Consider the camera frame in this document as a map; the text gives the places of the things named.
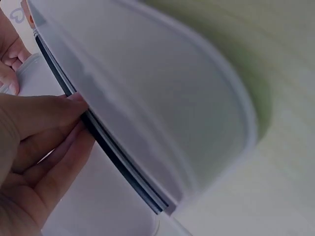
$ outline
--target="white plastic container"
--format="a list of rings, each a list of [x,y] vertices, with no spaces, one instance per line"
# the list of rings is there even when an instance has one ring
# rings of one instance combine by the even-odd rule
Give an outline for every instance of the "white plastic container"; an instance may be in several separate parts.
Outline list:
[[[140,2],[29,7],[50,68],[31,57],[18,72],[21,95],[59,95],[55,77],[67,93],[79,91],[102,146],[43,235],[189,235],[172,216],[256,142],[254,109],[234,70],[209,42]]]

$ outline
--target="translucent lid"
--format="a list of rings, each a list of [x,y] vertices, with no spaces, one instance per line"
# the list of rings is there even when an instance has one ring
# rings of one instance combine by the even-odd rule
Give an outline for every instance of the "translucent lid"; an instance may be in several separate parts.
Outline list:
[[[195,32],[137,1],[30,3],[70,83],[169,213],[254,146],[246,90]]]

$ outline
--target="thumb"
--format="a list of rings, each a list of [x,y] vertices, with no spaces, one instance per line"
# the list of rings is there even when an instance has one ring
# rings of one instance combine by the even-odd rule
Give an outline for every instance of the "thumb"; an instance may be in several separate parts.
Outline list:
[[[87,109],[87,103],[79,94],[69,98],[1,94],[0,125],[6,126],[4,130],[10,127],[11,135],[20,141],[39,132],[73,123]]]
[[[19,93],[19,83],[15,72],[7,65],[0,61],[0,86],[6,86],[10,89],[11,94]]]

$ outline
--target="hand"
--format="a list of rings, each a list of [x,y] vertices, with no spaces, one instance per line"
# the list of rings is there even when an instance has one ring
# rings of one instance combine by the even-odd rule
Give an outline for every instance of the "hand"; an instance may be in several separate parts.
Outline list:
[[[0,9],[0,87],[6,85],[12,94],[19,93],[15,71],[30,55],[15,28]]]
[[[86,164],[94,139],[78,119],[87,108],[78,94],[0,95],[2,236],[37,236]]]

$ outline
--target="white table surface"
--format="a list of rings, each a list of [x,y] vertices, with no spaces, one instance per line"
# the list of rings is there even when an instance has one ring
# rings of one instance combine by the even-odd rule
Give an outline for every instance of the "white table surface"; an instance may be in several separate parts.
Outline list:
[[[315,2],[148,2],[218,46],[244,79],[260,119],[261,140],[248,161],[178,220],[194,236],[315,235]],[[9,16],[19,0],[0,6]],[[26,19],[12,22],[37,52]]]

